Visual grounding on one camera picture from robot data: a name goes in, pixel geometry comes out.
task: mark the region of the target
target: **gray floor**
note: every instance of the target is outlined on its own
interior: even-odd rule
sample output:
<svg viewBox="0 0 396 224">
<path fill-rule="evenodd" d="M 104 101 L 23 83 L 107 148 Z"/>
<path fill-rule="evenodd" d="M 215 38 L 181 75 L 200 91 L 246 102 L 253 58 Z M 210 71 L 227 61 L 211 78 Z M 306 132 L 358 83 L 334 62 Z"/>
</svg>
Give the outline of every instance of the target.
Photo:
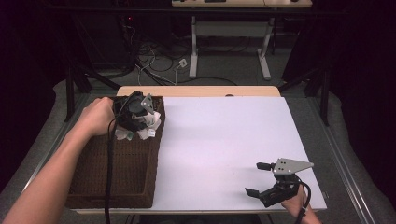
<svg viewBox="0 0 396 224">
<path fill-rule="evenodd" d="M 237 85 L 272 85 L 282 84 L 281 75 L 288 60 L 290 50 L 295 39 L 294 35 L 280 35 L 277 37 L 276 54 L 267 53 L 267 62 L 272 75 L 271 81 L 262 78 L 256 50 L 261 46 L 260 40 L 248 38 L 200 38 L 198 78 L 189 81 L 188 67 L 177 70 L 179 85 L 232 85 L 231 82 L 220 79 L 203 77 L 227 78 Z M 165 72 L 156 74 L 175 81 L 176 65 L 182 58 L 190 61 L 189 53 L 184 54 L 185 48 L 174 46 L 172 51 L 174 64 Z M 165 57 L 164 49 L 153 50 L 156 60 L 151 65 L 156 70 L 169 67 L 170 60 Z M 121 85 L 155 85 L 145 74 L 138 75 L 137 69 L 131 74 L 113 79 Z M 94 89 L 88 98 L 97 95 L 112 94 L 114 91 L 102 83 L 91 80 Z M 17 199 L 25 184 L 33 174 L 49 148 L 56 145 L 70 124 L 64 123 L 65 85 L 61 82 L 54 87 L 57 93 L 55 106 L 37 137 L 31 150 L 26 156 L 20 169 L 13 176 L 7 187 L 0 194 L 0 218 L 4 219 L 9 207 Z M 340 110 L 341 103 L 331 95 L 329 102 L 330 127 L 322 124 L 318 117 L 318 98 L 305 98 L 304 83 L 282 93 L 287 99 L 290 112 L 293 115 L 299 134 L 302 138 L 309 160 L 314 164 L 314 172 L 322 191 L 328 197 L 325 201 L 328 209 L 319 211 L 318 216 L 324 223 L 394 223 L 396 214 L 388 199 L 373 185 L 370 176 L 356 158 L 347 139 L 347 129 Z M 77 99 L 82 94 L 76 92 Z M 287 213 L 271 215 L 274 223 L 294 223 L 294 219 Z M 262 223 L 270 223 L 267 216 L 261 216 Z M 126 223 L 128 216 L 113 216 L 112 223 Z M 60 223 L 105 223 L 103 216 L 83 216 L 68 209 Z"/>
</svg>

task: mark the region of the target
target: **electrical outlet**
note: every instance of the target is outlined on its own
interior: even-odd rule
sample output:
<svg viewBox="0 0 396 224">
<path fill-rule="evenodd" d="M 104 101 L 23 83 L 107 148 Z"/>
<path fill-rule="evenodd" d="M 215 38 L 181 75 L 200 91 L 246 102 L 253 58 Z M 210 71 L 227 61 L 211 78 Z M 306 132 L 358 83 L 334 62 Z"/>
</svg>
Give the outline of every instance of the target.
<svg viewBox="0 0 396 224">
<path fill-rule="evenodd" d="M 187 61 L 186 61 L 185 59 L 180 60 L 179 63 L 180 63 L 180 66 L 181 66 L 181 67 L 187 66 Z"/>
</svg>

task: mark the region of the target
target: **desk leg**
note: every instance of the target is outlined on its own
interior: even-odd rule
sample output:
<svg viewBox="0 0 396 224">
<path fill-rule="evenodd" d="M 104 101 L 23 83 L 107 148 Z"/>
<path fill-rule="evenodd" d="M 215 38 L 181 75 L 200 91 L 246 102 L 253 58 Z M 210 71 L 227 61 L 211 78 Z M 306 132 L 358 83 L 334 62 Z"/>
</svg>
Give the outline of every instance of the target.
<svg viewBox="0 0 396 224">
<path fill-rule="evenodd" d="M 271 80 L 270 70 L 268 68 L 267 61 L 265 60 L 265 52 L 268 49 L 268 42 L 270 41 L 272 29 L 274 24 L 274 18 L 271 18 L 268 25 L 265 27 L 265 36 L 262 42 L 262 49 L 257 50 L 259 54 L 260 67 L 262 68 L 262 75 L 265 80 Z"/>
<path fill-rule="evenodd" d="M 195 17 L 191 20 L 191 42 L 192 42 L 192 54 L 190 61 L 190 78 L 197 77 L 197 64 L 198 64 L 198 49 L 197 49 L 197 33 L 195 27 Z"/>
</svg>

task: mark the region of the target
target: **table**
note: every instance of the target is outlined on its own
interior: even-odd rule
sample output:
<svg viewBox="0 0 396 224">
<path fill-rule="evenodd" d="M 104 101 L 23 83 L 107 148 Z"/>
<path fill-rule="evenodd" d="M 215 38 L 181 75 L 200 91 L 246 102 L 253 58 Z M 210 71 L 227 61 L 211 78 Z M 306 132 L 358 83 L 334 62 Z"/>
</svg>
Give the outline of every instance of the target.
<svg viewBox="0 0 396 224">
<path fill-rule="evenodd" d="M 245 188 L 263 191 L 276 182 L 271 172 L 256 168 L 257 162 L 276 162 L 279 157 L 308 161 L 286 101 L 275 87 L 122 87 L 118 96 L 133 91 L 164 97 L 156 191 L 149 209 L 113 208 L 111 213 L 284 211 L 280 204 L 265 208 L 245 193 Z M 297 175 L 312 189 L 312 207 L 326 209 L 312 169 Z"/>
<path fill-rule="evenodd" d="M 226 0 L 221 3 L 206 3 L 205 0 L 172 0 L 173 7 L 268 7 L 277 9 L 280 7 L 307 8 L 312 6 L 311 0 Z M 250 36 L 263 37 L 262 48 L 257 50 L 262 75 L 265 80 L 271 80 L 271 74 L 265 59 L 268 42 L 273 30 L 275 19 L 269 21 L 197 21 L 194 16 L 191 19 L 192 53 L 190 62 L 190 78 L 195 78 L 198 64 L 198 48 L 196 37 L 205 36 Z"/>
</svg>

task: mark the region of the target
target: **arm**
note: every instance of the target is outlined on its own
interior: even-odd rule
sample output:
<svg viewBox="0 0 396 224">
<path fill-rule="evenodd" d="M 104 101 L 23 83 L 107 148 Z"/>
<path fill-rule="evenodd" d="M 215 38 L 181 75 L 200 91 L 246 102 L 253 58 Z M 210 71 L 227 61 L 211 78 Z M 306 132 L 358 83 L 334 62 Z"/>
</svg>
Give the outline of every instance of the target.
<svg viewBox="0 0 396 224">
<path fill-rule="evenodd" d="M 304 188 L 303 188 L 303 186 L 300 186 L 298 194 L 296 196 L 294 196 L 291 199 L 283 201 L 281 204 L 283 207 L 286 208 L 286 210 L 288 210 L 288 212 L 292 216 L 297 217 L 301 210 L 302 204 L 304 203 L 304 200 L 306 200 L 306 197 L 304 198 L 304 195 L 305 195 Z M 321 224 L 317 215 L 312 210 L 311 205 L 308 205 L 308 207 L 306 207 L 305 216 L 303 217 L 303 220 L 301 221 L 301 223 L 302 224 Z"/>
<path fill-rule="evenodd" d="M 107 133 L 108 124 L 114 119 L 112 105 L 112 100 L 105 97 L 83 109 L 76 125 L 11 207 L 4 223 L 58 222 L 79 154 L 92 136 Z"/>
</svg>

